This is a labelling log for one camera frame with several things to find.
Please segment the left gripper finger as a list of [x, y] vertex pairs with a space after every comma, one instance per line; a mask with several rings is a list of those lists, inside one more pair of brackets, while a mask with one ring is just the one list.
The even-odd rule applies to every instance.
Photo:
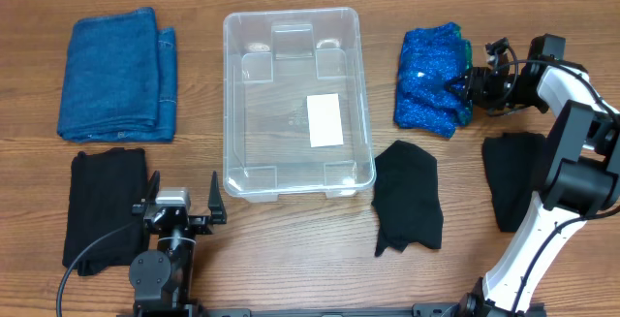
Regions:
[[218, 175], [216, 172], [213, 172], [211, 177], [208, 208], [210, 210], [211, 220], [227, 219], [227, 212], [219, 189]]
[[160, 189], [160, 172], [155, 171], [149, 178], [146, 186], [146, 192], [143, 201], [146, 204], [154, 204]]

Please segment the blue sparkly cloth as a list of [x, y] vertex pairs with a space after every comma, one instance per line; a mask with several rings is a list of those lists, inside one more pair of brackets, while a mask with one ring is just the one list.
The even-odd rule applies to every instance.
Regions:
[[454, 22], [408, 31], [400, 52], [393, 120], [401, 129], [422, 129], [451, 138], [473, 117], [470, 104], [445, 84], [472, 67], [471, 43]]

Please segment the clear plastic container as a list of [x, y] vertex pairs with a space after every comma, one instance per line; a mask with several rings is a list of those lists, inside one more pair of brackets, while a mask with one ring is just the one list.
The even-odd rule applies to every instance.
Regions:
[[[228, 15], [223, 181], [251, 203], [349, 197], [376, 179], [359, 17], [348, 7]], [[344, 143], [310, 145], [307, 97], [337, 93]]]

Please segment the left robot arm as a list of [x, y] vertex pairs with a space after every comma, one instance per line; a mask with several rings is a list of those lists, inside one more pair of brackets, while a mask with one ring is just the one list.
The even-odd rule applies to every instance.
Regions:
[[207, 215], [190, 213], [190, 192], [185, 187], [161, 188], [160, 173], [149, 179], [146, 193], [132, 213], [141, 218], [157, 246], [133, 260], [129, 281], [134, 288], [135, 316], [204, 316], [205, 308], [190, 297], [196, 237], [208, 236], [214, 225], [227, 223], [218, 175], [212, 174]]

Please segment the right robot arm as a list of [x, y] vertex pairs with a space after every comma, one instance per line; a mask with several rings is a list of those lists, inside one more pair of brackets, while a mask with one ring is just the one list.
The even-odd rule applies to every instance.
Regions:
[[444, 85], [488, 114], [535, 107], [555, 117], [516, 234], [474, 289], [446, 309], [448, 316], [544, 316], [543, 305], [531, 299], [563, 246], [587, 222], [619, 211], [619, 112], [582, 65], [565, 60], [565, 47], [564, 38], [544, 34], [518, 59], [500, 39], [486, 45], [486, 66]]

